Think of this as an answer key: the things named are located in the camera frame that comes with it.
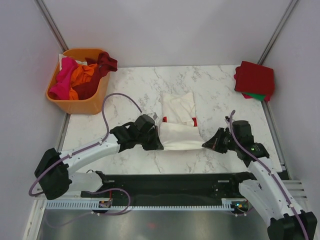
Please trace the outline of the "crumpled maroon t shirt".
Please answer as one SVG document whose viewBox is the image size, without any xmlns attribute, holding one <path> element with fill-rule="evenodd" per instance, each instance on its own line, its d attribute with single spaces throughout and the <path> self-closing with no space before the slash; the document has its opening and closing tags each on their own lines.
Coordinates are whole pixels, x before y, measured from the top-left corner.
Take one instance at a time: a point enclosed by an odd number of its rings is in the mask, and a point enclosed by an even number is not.
<svg viewBox="0 0 320 240">
<path fill-rule="evenodd" d="M 97 64 L 90 82 L 76 86 L 74 90 L 79 94 L 79 100 L 86 100 L 91 98 L 98 89 L 101 78 L 105 77 L 109 72 L 116 72 L 118 70 L 118 61 L 106 52 L 99 53 L 97 60 L 86 57 L 88 65 Z"/>
</svg>

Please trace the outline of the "white printed t shirt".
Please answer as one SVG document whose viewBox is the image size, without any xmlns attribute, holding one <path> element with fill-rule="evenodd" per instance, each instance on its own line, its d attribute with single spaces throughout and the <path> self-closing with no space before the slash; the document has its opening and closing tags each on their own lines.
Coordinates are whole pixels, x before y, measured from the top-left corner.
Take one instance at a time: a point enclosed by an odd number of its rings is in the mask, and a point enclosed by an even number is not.
<svg viewBox="0 0 320 240">
<path fill-rule="evenodd" d="M 199 150 L 204 143 L 198 127 L 194 95 L 162 94 L 159 139 L 165 151 Z"/>
</svg>

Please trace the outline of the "crumpled pink t shirt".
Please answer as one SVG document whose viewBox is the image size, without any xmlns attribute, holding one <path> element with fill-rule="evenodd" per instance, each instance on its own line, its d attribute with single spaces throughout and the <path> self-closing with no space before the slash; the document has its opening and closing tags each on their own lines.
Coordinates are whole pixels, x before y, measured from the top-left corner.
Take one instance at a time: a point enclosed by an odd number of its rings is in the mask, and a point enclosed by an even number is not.
<svg viewBox="0 0 320 240">
<path fill-rule="evenodd" d="M 73 71 L 78 67 L 78 63 L 71 57 L 61 59 L 60 71 L 56 75 L 56 84 L 49 89 L 49 96 L 54 100 L 70 99 L 70 82 Z"/>
</svg>

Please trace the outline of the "white cloth in basket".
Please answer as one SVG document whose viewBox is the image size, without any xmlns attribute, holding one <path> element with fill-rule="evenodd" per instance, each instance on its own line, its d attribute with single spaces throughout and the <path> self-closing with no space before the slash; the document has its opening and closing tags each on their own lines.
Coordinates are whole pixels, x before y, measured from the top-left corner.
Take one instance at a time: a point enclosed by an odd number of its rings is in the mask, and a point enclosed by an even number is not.
<svg viewBox="0 0 320 240">
<path fill-rule="evenodd" d="M 58 55 L 58 60 L 59 60 L 59 70 L 61 71 L 62 70 L 62 59 L 64 59 L 64 58 L 67 58 L 68 56 L 65 56 L 65 55 L 63 55 L 63 54 L 59 54 Z M 80 64 L 80 65 L 88 65 L 88 63 L 86 62 L 86 61 L 80 61 L 80 60 L 75 60 L 75 62 L 77 63 L 77 64 Z"/>
</svg>

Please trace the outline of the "right corner aluminium post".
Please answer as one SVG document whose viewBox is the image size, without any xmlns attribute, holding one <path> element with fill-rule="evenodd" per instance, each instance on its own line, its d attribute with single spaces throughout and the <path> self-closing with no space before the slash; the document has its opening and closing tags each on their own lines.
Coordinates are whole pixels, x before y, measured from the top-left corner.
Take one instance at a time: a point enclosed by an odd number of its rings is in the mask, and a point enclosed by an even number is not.
<svg viewBox="0 0 320 240">
<path fill-rule="evenodd" d="M 282 30 L 285 28 L 287 22 L 289 21 L 290 17 L 294 13 L 296 7 L 300 3 L 300 0 L 291 0 L 286 7 L 282 17 L 280 18 L 275 30 L 273 31 L 271 38 L 269 39 L 267 45 L 265 46 L 259 60 L 257 61 L 258 65 L 263 65 L 268 58 L 270 52 L 272 51 L 274 45 L 276 44 L 279 36 L 282 33 Z"/>
</svg>

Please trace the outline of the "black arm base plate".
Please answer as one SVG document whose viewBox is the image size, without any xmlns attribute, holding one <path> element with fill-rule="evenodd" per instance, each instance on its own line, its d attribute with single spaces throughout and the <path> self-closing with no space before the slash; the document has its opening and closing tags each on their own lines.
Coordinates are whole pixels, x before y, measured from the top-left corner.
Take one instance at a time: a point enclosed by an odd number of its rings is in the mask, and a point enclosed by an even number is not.
<svg viewBox="0 0 320 240">
<path fill-rule="evenodd" d="M 239 184 L 253 180 L 249 172 L 201 174 L 102 174 L 97 198 L 111 197 L 116 205 L 204 206 L 222 199 L 241 199 Z"/>
</svg>

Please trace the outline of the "crumpled orange t shirt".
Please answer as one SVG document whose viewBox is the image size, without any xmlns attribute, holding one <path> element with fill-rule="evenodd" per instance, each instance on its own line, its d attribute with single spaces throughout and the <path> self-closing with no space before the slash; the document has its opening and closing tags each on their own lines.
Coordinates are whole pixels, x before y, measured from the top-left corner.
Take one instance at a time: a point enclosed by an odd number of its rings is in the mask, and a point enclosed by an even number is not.
<svg viewBox="0 0 320 240">
<path fill-rule="evenodd" d="M 89 83 L 95 73 L 98 65 L 96 63 L 90 65 L 78 64 L 77 68 L 72 72 L 70 77 L 69 100 L 79 100 L 79 94 L 75 91 L 75 87 Z"/>
</svg>

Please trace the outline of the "corner aluminium post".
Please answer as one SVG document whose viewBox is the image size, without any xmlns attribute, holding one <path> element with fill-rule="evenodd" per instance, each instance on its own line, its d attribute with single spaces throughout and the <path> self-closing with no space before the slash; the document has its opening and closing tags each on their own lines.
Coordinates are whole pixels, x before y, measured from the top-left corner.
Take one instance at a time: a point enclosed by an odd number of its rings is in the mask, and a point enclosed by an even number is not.
<svg viewBox="0 0 320 240">
<path fill-rule="evenodd" d="M 34 0 L 34 3 L 36 4 L 37 8 L 39 9 L 42 17 L 44 18 L 46 24 L 48 25 L 50 31 L 52 32 L 53 36 L 55 37 L 60 48 L 64 52 L 67 51 L 69 49 L 68 45 L 67 45 L 66 41 L 64 40 L 57 24 L 55 23 L 55 20 L 52 17 L 45 1 L 44 0 Z"/>
<path fill-rule="evenodd" d="M 267 45 L 265 46 L 259 60 L 257 61 L 258 65 L 263 65 L 268 58 L 270 52 L 272 51 L 274 45 L 276 44 L 279 36 L 282 33 L 282 30 L 285 28 L 287 22 L 289 21 L 290 17 L 294 13 L 296 7 L 300 3 L 300 0 L 291 0 L 286 7 L 282 17 L 280 18 L 275 30 L 273 31 L 271 38 L 269 39 Z"/>
</svg>

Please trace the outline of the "aluminium frame rail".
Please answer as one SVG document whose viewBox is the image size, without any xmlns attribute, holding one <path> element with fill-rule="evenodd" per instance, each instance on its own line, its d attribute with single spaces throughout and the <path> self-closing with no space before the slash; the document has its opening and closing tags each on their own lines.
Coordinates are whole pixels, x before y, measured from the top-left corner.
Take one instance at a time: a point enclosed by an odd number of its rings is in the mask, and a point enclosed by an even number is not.
<svg viewBox="0 0 320 240">
<path fill-rule="evenodd" d="M 299 180 L 282 180 L 283 184 L 289 191 L 289 193 L 295 198 L 297 201 L 300 199 L 306 199 L 307 195 L 305 193 L 304 187 L 302 185 L 302 182 Z M 71 191 L 65 193 L 60 198 L 63 199 L 79 199 L 81 197 L 80 191 Z"/>
</svg>

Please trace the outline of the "folded green t shirt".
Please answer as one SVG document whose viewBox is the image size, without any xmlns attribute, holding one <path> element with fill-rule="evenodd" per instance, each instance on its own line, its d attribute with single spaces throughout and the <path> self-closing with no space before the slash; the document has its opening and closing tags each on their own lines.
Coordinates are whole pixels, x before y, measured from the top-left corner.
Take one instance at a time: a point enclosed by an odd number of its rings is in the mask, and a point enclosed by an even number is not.
<svg viewBox="0 0 320 240">
<path fill-rule="evenodd" d="M 266 95 L 263 94 L 256 94 L 256 93 L 242 93 L 245 99 L 255 99 L 258 101 L 264 101 Z"/>
</svg>

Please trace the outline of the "left corner aluminium post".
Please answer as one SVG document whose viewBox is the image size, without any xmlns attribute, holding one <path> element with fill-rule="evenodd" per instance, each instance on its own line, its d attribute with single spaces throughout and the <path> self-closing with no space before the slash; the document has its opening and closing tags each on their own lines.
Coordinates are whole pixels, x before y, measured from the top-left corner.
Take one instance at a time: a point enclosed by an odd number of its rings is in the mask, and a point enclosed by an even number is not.
<svg viewBox="0 0 320 240">
<path fill-rule="evenodd" d="M 55 37 L 60 48 L 64 52 L 67 51 L 69 49 L 68 45 L 67 45 L 66 41 L 64 40 L 57 24 L 55 23 L 55 20 L 52 17 L 45 1 L 44 0 L 34 0 L 34 3 L 36 4 L 37 8 L 39 9 L 42 17 L 44 18 L 46 24 L 48 25 L 50 31 L 52 32 L 53 36 Z"/>
</svg>

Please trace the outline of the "folded dark red t shirt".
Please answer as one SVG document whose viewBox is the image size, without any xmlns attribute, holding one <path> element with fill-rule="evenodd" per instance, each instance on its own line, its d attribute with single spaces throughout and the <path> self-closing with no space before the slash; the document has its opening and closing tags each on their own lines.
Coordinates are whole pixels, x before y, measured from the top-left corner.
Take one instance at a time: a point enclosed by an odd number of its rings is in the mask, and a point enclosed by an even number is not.
<svg viewBox="0 0 320 240">
<path fill-rule="evenodd" d="M 275 92 L 274 70 L 263 65 L 242 61 L 235 68 L 234 80 L 236 92 L 266 95 L 265 102 L 269 102 Z"/>
</svg>

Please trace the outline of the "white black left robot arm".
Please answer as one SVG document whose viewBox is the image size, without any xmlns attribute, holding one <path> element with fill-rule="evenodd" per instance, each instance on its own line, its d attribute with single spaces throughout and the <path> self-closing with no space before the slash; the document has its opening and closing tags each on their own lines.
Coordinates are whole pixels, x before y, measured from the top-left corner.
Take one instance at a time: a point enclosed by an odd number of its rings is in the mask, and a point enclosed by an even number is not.
<svg viewBox="0 0 320 240">
<path fill-rule="evenodd" d="M 106 196 L 110 185 L 99 171 L 79 172 L 79 169 L 110 155 L 130 150 L 137 145 L 145 151 L 162 151 L 157 115 L 142 114 L 134 122 L 116 126 L 108 136 L 82 147 L 58 152 L 50 148 L 43 154 L 34 175 L 47 200 L 56 200 L 67 192 L 89 192 Z"/>
</svg>

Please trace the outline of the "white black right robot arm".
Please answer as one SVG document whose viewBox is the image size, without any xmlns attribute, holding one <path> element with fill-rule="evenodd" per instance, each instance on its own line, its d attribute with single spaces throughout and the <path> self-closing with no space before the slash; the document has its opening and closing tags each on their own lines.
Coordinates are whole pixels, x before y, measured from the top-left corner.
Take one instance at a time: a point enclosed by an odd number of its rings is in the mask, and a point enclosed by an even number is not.
<svg viewBox="0 0 320 240">
<path fill-rule="evenodd" d="M 306 212 L 286 188 L 274 169 L 270 155 L 263 144 L 255 142 L 248 121 L 233 121 L 220 127 L 202 147 L 225 154 L 236 152 L 254 175 L 254 179 L 236 179 L 229 184 L 235 197 L 245 197 L 259 213 L 267 226 L 271 240 L 312 240 L 318 220 L 313 212 Z"/>
</svg>

